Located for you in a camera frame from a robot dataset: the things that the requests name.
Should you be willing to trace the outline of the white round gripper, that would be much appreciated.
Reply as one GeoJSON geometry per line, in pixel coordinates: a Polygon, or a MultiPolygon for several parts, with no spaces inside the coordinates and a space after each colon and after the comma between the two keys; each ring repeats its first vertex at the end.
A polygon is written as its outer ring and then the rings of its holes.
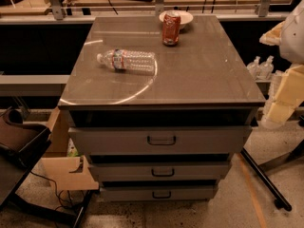
{"type": "Polygon", "coordinates": [[[304,102],[304,0],[288,15],[281,31],[280,56],[293,63],[272,77],[261,124],[268,129],[284,125],[304,102]]]}

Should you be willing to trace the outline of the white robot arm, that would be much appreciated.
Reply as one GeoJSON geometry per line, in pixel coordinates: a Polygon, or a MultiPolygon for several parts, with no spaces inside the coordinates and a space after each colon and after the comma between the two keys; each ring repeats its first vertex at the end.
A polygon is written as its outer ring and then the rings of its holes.
{"type": "Polygon", "coordinates": [[[304,102],[304,0],[283,22],[264,33],[259,42],[279,46],[280,57],[292,63],[271,82],[264,106],[262,125],[274,129],[284,125],[304,102]]]}

